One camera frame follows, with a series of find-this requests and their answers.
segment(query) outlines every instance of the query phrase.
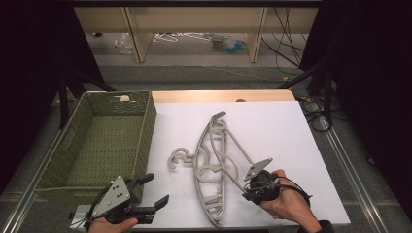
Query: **black cable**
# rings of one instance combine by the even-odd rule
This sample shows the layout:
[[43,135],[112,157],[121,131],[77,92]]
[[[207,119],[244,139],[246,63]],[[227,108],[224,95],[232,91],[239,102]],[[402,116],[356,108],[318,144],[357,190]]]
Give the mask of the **black cable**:
[[299,186],[299,184],[297,184],[296,182],[292,181],[291,179],[289,179],[289,178],[287,178],[287,177],[278,177],[278,178],[282,178],[282,179],[287,180],[288,182],[290,182],[290,183],[292,183],[292,184],[296,185],[296,186],[297,186],[300,190],[302,190],[302,191],[303,191],[303,188],[302,188],[301,186]]
[[[280,46],[281,46],[281,44],[278,45],[278,48],[276,49],[276,52],[279,52]],[[276,68],[278,68],[278,70],[279,70],[280,72],[285,73],[285,74],[287,74],[287,75],[299,75],[299,74],[296,74],[296,73],[290,73],[290,72],[286,72],[286,71],[282,70],[281,67],[279,67],[279,64],[278,64],[278,55],[277,55],[277,54],[278,54],[278,53],[276,53],[276,55],[275,55],[275,64],[276,64]]]
[[73,225],[75,225],[75,224],[78,224],[78,225],[76,226],[76,228],[72,229],[72,232],[77,232],[78,229],[79,229],[79,227],[80,227],[85,221],[86,221],[85,219],[81,219],[81,220],[78,220],[78,221],[72,223],[70,226],[73,226]]
[[277,184],[275,184],[275,186],[277,186],[277,187],[282,187],[282,188],[287,188],[287,189],[291,189],[291,190],[293,190],[293,191],[296,191],[296,192],[300,193],[303,197],[305,197],[305,196],[310,197],[305,191],[303,191],[303,189],[298,188],[298,187],[295,187],[295,186],[292,186],[292,185],[286,185],[286,184],[277,183]]
[[278,14],[278,11],[276,10],[276,8],[274,8],[274,10],[275,10],[275,13],[276,13],[276,17],[278,18],[279,22],[281,23],[282,30],[283,30],[281,41],[283,40],[284,35],[286,35],[286,37],[288,38],[289,42],[292,45],[292,51],[293,51],[294,57],[296,58],[296,61],[300,62],[300,56],[297,53],[297,51],[294,49],[294,45],[293,45],[293,41],[292,41],[292,35],[291,35],[291,28],[289,26],[289,11],[290,11],[290,8],[286,8],[286,22],[285,22],[285,25],[282,22],[281,18],[279,17],[279,14]]
[[287,58],[285,55],[279,53],[279,50],[275,50],[272,47],[270,47],[264,40],[263,38],[261,38],[261,40],[269,47],[270,50],[274,51],[276,54],[282,56],[284,59],[288,60],[288,62],[290,62],[292,65],[294,65],[295,67],[299,67],[299,64],[295,63],[294,61],[290,60],[289,58]]
[[88,220],[94,220],[94,217],[91,217],[94,208],[97,205],[97,202],[102,198],[102,196],[104,194],[106,194],[107,191],[109,191],[110,187],[112,186],[112,184],[109,184],[107,187],[105,187],[103,190],[100,191],[100,193],[96,196],[96,198],[94,199],[93,203],[90,206],[90,210],[88,211],[88,215],[86,216]]
[[296,49],[294,48],[293,41],[292,41],[291,28],[290,28],[290,26],[289,26],[289,12],[290,12],[290,8],[286,8],[285,11],[286,11],[286,22],[285,22],[284,33],[286,33],[287,38],[289,39],[289,42],[290,42],[291,45],[292,45],[292,51],[293,51],[293,54],[294,54],[294,58],[296,58],[296,61],[300,63],[300,60],[301,60],[301,59],[300,59],[300,56],[299,56],[299,54],[297,53]]
[[302,38],[303,38],[303,40],[305,41],[305,42],[308,42],[308,39],[306,39],[304,36],[303,36],[303,34],[300,34],[301,36],[302,36]]
[[296,97],[296,98],[295,98],[295,100],[300,103],[300,104],[299,104],[299,105],[300,105],[300,108],[303,110],[304,113],[312,113],[312,112],[314,112],[314,111],[308,110],[308,109],[306,108],[306,106],[311,103],[311,102],[307,101],[308,98],[309,98],[309,97],[304,97],[304,98],[302,98],[302,97]]
[[243,190],[254,191],[254,190],[261,190],[262,188],[270,187],[270,183],[263,183],[264,186],[251,187],[251,185],[254,183],[261,183],[261,182],[246,183],[245,186],[243,186]]
[[330,119],[328,119],[327,117],[325,117],[325,120],[327,122],[327,128],[326,129],[319,129],[317,127],[315,127],[315,119],[318,119],[320,117],[324,117],[325,113],[323,113],[323,111],[320,111],[318,114],[316,114],[314,117],[312,117],[310,120],[308,120],[308,122],[310,122],[310,125],[312,127],[313,130],[317,131],[317,132],[321,132],[321,133],[325,133],[328,130],[330,130],[330,128],[332,127],[332,122]]
[[286,44],[286,43],[284,43],[284,42],[281,42],[281,41],[275,36],[274,33],[272,33],[272,36],[273,36],[273,38],[275,38],[276,41],[278,41],[279,43],[281,43],[283,46],[295,48],[296,50],[303,50],[303,49],[301,49],[301,48],[299,48],[299,47],[294,47],[294,46],[291,46],[291,45]]

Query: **gray floor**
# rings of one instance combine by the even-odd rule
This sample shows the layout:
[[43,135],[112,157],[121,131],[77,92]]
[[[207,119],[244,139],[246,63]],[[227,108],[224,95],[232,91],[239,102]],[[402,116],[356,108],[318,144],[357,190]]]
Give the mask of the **gray floor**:
[[[243,39],[242,35],[230,36],[238,40]],[[87,35],[87,37],[106,83],[120,90],[263,89],[280,86],[283,83],[283,77],[288,77],[288,79],[294,77],[276,68],[276,57],[264,44],[260,47],[258,63],[253,64],[249,62],[249,56],[246,53],[239,52],[230,55],[222,51],[213,51],[208,42],[179,37],[179,41],[175,43],[153,42],[146,62],[136,64],[133,55],[119,54],[119,49],[114,47],[114,41],[120,35],[104,34],[100,38]],[[277,47],[272,35],[265,35],[264,38],[274,48]],[[300,35],[294,35],[293,43],[304,48],[304,40]],[[294,59],[290,48],[281,46],[281,52],[290,59]],[[283,71],[299,73],[288,61],[279,59],[278,64]],[[308,81],[305,81],[292,89],[296,97],[306,96],[307,84]],[[96,89],[90,85],[86,88]],[[335,114],[333,130],[353,162],[388,232],[412,232],[411,222],[379,171],[366,162],[367,151],[352,128],[351,122],[338,119],[343,116],[342,113]],[[23,191],[29,185],[57,133],[58,125],[59,109],[57,104],[53,104],[49,118],[37,140],[0,197],[0,225],[6,223]],[[313,136],[352,222],[349,226],[336,226],[335,232],[373,232],[326,133],[313,130]],[[71,232],[68,228],[69,216],[75,211],[76,206],[57,206],[36,198],[19,232]],[[272,232],[295,231],[295,228],[272,230]]]

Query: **cable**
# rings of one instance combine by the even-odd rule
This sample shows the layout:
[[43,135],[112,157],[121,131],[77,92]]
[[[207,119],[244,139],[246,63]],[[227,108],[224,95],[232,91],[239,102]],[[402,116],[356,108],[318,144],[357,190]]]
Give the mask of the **cable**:
[[287,177],[278,177],[278,178],[282,178],[282,179],[287,180],[288,182],[290,182],[290,183],[292,183],[292,184],[296,185],[296,186],[297,186],[300,190],[302,190],[302,191],[303,191],[303,188],[302,188],[301,186],[299,186],[299,184],[297,184],[296,182],[292,181],[291,179],[289,179],[289,178],[287,178]]
[[283,80],[269,80],[269,79],[265,79],[265,78],[262,78],[262,77],[259,77],[259,76],[256,76],[256,75],[239,74],[239,73],[229,71],[229,70],[225,70],[225,69],[212,68],[212,67],[208,67],[208,66],[200,66],[200,67],[203,67],[203,68],[206,68],[206,69],[209,69],[209,70],[224,71],[224,72],[230,73],[232,75],[237,75],[237,76],[242,76],[242,77],[251,77],[251,78],[256,78],[256,79],[260,79],[260,80],[264,80],[264,81],[270,81],[270,82],[274,82],[274,83],[276,83],[276,82],[282,82],[283,83],[284,82]]
[[291,28],[290,28],[290,26],[289,26],[289,12],[290,12],[290,8],[286,8],[286,21],[285,21],[285,25],[284,25],[284,23],[282,22],[281,18],[279,17],[279,14],[278,14],[278,11],[276,10],[276,8],[274,8],[274,10],[275,10],[275,13],[276,13],[276,17],[278,18],[279,22],[281,23],[282,30],[283,30],[282,38],[281,38],[281,40],[280,40],[280,41],[281,41],[281,44],[282,44],[284,35],[286,35],[286,37],[289,39],[289,41],[290,41],[290,43],[291,43],[292,51],[293,51],[293,54],[294,54],[294,56],[295,56],[295,58],[296,58],[296,61],[297,61],[297,62],[300,62],[301,58],[300,58],[299,54],[297,53],[297,51],[296,51],[296,49],[295,49],[295,46],[293,45],[292,36],[291,36]]
[[[281,44],[278,45],[278,48],[276,49],[276,51],[279,51],[280,46],[281,46]],[[292,73],[283,71],[283,70],[279,67],[279,64],[278,64],[278,55],[277,55],[277,53],[276,53],[276,55],[275,55],[275,63],[276,63],[276,67],[278,68],[278,70],[279,70],[280,72],[283,72],[283,73],[288,74],[288,75],[293,75]]]
[[270,47],[264,40],[263,38],[261,38],[261,40],[269,47],[270,50],[274,51],[277,55],[282,56],[284,59],[288,60],[288,62],[290,62],[292,65],[294,65],[295,67],[299,67],[299,64],[295,63],[294,61],[290,60],[289,58],[287,58],[285,55],[279,53],[279,49],[275,50],[272,47]]
[[[316,109],[313,110],[313,111],[308,110],[306,108],[306,105],[309,104],[309,103],[316,104]],[[331,126],[333,125],[331,119],[329,119],[328,117],[325,117],[325,111],[320,110],[317,103],[307,102],[307,104],[304,105],[304,102],[302,102],[302,104],[300,105],[302,107],[303,112],[305,112],[304,115],[307,119],[306,121],[310,124],[310,126],[312,127],[313,130],[315,130],[317,132],[327,132],[331,128]],[[315,122],[321,120],[321,117],[323,117],[327,122],[327,128],[326,129],[315,126]]]
[[112,186],[112,184],[109,184],[108,186],[106,186],[106,187],[105,187],[103,190],[101,190],[100,193],[96,196],[96,198],[95,198],[94,201],[93,201],[93,204],[91,204],[91,206],[90,206],[90,210],[88,211],[88,215],[86,216],[87,219],[89,219],[89,220],[94,220],[94,219],[95,219],[95,217],[92,217],[94,208],[96,207],[97,202],[100,200],[100,198],[102,198],[102,196],[103,196],[104,194],[106,194],[107,191],[109,191],[110,186]]
[[74,228],[74,229],[72,230],[72,232],[76,232],[76,231],[79,229],[79,227],[80,227],[85,221],[86,221],[85,219],[81,219],[81,220],[78,220],[78,221],[72,223],[70,226],[73,226],[74,224],[78,224],[78,225],[76,226],[76,228]]
[[296,98],[297,101],[300,101],[300,107],[302,108],[303,112],[305,112],[305,115],[307,114],[314,114],[316,112],[319,111],[319,107],[318,105],[316,105],[316,109],[315,110],[308,110],[307,106],[309,104],[315,104],[314,102],[308,101],[309,97],[305,97],[305,98]]
[[308,39],[306,39],[304,36],[303,36],[303,34],[300,34],[301,36],[302,36],[302,38],[303,38],[303,40],[305,41],[305,42],[308,42]]
[[275,36],[274,33],[272,33],[272,36],[273,36],[273,38],[275,38],[276,41],[278,41],[279,43],[281,43],[283,46],[295,48],[296,50],[303,50],[303,49],[301,49],[301,48],[294,47],[294,46],[292,46],[292,45],[289,45],[289,44],[286,44],[286,43],[284,43],[284,42],[281,42],[281,41]]
[[[249,187],[249,188],[247,188],[247,186],[251,186],[251,184],[254,184],[254,183],[262,183],[262,184],[264,184],[264,186],[253,187],[253,188]],[[250,190],[258,190],[258,189],[261,189],[261,188],[263,188],[263,187],[270,187],[270,186],[271,186],[271,183],[266,183],[266,182],[252,182],[252,183],[246,183],[246,184],[243,186],[243,190],[248,190],[248,191],[250,191]]]

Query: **white table surface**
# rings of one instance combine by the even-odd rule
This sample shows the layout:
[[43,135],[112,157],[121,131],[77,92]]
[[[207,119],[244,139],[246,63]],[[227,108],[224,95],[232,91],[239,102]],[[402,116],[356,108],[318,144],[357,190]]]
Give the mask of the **white table surface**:
[[[226,111],[223,119],[254,162],[272,157],[266,170],[284,169],[290,179],[313,195],[312,211],[318,219],[328,219],[332,224],[350,223],[298,102],[156,103],[155,106],[157,117],[147,169],[147,173],[154,173],[154,180],[145,184],[141,206],[152,206],[166,194],[170,198],[156,213],[152,224],[138,224],[135,228],[176,231],[214,228],[197,198],[191,166],[179,160],[177,168],[172,170],[167,160],[176,148],[194,153],[206,123],[220,111]],[[249,163],[231,140],[227,154],[236,161],[239,182],[243,184]],[[205,189],[206,193],[216,193],[213,185]],[[227,178],[225,212],[220,221],[223,229],[295,225],[287,220],[274,220],[241,194]],[[79,206],[73,222],[82,219],[88,208]]]

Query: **floor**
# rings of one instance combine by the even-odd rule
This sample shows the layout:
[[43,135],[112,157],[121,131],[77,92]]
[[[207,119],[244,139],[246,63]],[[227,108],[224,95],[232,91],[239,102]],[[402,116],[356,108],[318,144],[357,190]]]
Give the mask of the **floor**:
[[[240,34],[222,34],[244,41]],[[292,79],[301,73],[286,59],[276,56],[268,46],[260,46],[257,63],[250,63],[249,56],[243,51],[228,54],[222,50],[213,50],[210,42],[188,36],[179,36],[153,41],[145,63],[137,64],[132,54],[120,54],[115,42],[121,40],[121,34],[103,34],[93,37],[86,34],[95,54],[97,63],[108,85],[116,89],[264,89],[277,88],[284,80]],[[275,50],[279,43],[275,40],[282,35],[264,35],[267,44]],[[292,35],[293,45],[303,49],[307,35]],[[281,45],[279,52],[293,62],[298,62],[291,47]],[[294,86],[295,97],[306,97],[306,85],[309,80]],[[88,90],[95,87],[87,85]],[[302,111],[314,110],[314,105],[302,102]],[[340,110],[338,102],[333,102],[333,126],[329,132],[312,130],[315,141],[325,161],[326,167],[336,186],[342,203],[351,219],[348,226],[335,226],[335,232],[412,232],[412,224],[397,203],[379,171],[366,161],[364,149],[349,119]],[[8,217],[14,213],[18,201],[37,172],[37,167],[50,149],[58,133],[58,100],[51,106],[48,120],[44,124],[30,152],[26,155],[6,191],[0,197],[0,225],[5,225]],[[337,149],[331,139],[338,139],[342,149]],[[361,189],[366,191],[384,223],[384,230],[377,230],[370,224],[370,214],[363,209],[361,198],[354,188],[351,175],[343,165],[342,155],[351,162],[353,173],[360,180]],[[69,229],[70,217],[76,206],[58,206],[35,197],[31,208],[20,216],[24,219],[18,232],[72,232]],[[276,228],[271,232],[296,232],[295,228]]]

